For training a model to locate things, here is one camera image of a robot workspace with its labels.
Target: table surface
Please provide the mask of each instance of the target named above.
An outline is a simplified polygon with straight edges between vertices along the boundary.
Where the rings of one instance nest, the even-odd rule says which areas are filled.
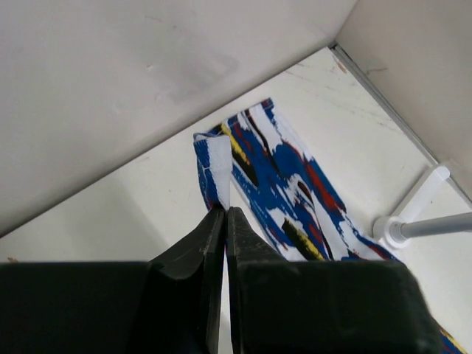
[[[428,167],[428,160],[329,49],[310,56],[135,158],[0,239],[0,261],[149,260],[206,214],[192,135],[271,97],[316,157],[358,225],[370,233]],[[256,220],[231,186],[233,206]],[[421,218],[470,211],[444,184]],[[436,320],[472,350],[472,237],[415,239],[399,255],[418,278]],[[227,279],[221,352],[230,353]]]

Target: white wall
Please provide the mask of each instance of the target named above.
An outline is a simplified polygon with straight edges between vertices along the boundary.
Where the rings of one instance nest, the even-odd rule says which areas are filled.
[[[326,45],[354,4],[1,1],[0,234]]]
[[[337,41],[472,198],[472,1],[360,0]]]

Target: wall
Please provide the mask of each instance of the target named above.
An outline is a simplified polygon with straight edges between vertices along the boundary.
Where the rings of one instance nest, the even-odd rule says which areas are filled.
[[[0,234],[328,44],[354,4],[0,2]]]
[[[472,197],[472,1],[360,0],[336,40]]]

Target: white tabletop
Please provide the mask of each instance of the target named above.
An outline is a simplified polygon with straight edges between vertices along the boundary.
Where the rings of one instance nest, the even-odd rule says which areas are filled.
[[[0,239],[0,260],[149,260],[206,214],[192,135],[272,97],[316,157],[361,228],[388,215],[428,167],[427,159],[328,49],[310,56],[97,183]],[[236,189],[232,205],[243,208]],[[469,211],[445,184],[422,218]],[[400,254],[431,312],[472,350],[472,282],[467,234],[413,240]],[[227,280],[221,352],[229,352]]]

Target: folded cloth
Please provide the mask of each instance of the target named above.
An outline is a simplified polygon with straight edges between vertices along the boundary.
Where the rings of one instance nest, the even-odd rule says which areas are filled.
[[[211,141],[217,136],[229,137],[235,184],[267,241],[286,259],[398,261],[372,238],[362,235],[314,157],[271,99],[241,111],[208,134],[209,145],[215,144]],[[200,142],[195,140],[194,144],[201,180],[200,165],[208,158],[199,155]],[[215,203],[207,200],[211,194],[202,189],[207,206]],[[219,203],[229,203],[229,199]],[[440,329],[444,353],[465,353]]]

